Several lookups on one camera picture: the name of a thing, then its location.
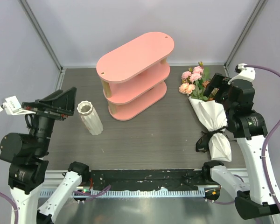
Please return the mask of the pink artificial flower bouquet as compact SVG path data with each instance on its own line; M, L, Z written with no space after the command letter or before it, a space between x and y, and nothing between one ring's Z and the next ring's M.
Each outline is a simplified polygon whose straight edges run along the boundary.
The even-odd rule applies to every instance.
M181 85L178 91L193 99L199 99L205 102L211 101L213 99L211 97L212 93L209 96L204 95L206 87L210 83L209 75L209 69L205 68L202 61L198 62L196 67L190 67L182 73Z

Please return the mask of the white wrapping paper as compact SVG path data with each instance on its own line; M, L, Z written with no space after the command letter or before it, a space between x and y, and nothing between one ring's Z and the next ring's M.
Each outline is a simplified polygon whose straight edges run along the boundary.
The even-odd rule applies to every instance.
M189 102L191 103L198 120L208 131L217 130L223 126L227 126L227 117L225 115L224 107L221 104L214 100L204 102L191 97L189 97ZM217 161L231 162L231 150L229 152L227 150L225 150L225 152L220 152L218 150L212 152L210 149L210 158Z

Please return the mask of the black ribbon gold lettering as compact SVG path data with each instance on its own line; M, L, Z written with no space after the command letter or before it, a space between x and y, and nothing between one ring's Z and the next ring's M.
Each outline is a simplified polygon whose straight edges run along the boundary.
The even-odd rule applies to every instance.
M196 152L207 152L211 151L223 151L227 150L228 152L231 150L230 143L228 138L225 136L224 132L227 129L227 126L223 126L217 130L213 131L202 131L202 137L196 142L195 150Z

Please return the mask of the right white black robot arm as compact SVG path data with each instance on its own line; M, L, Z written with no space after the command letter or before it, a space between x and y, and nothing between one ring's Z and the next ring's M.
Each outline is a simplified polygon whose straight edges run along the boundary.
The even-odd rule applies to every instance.
M255 89L252 82L231 79L216 73L204 92L209 96L217 88L215 102L224 107L225 128L233 133L243 154L249 184L242 182L219 161L204 163L201 178L206 184L220 184L234 198L242 219L280 214L280 189L273 178L263 116L253 110Z

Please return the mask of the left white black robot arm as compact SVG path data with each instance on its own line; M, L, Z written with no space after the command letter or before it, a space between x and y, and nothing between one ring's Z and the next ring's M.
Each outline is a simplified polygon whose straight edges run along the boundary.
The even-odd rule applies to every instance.
M47 156L54 123L74 114L77 89L57 90L43 99L19 103L16 96L6 98L2 108L8 115L24 115L28 134L9 133L0 143L0 159L10 163L8 185L14 199L17 224L53 224L73 191L90 180L89 166L69 165L61 184L41 206L38 198L49 162Z

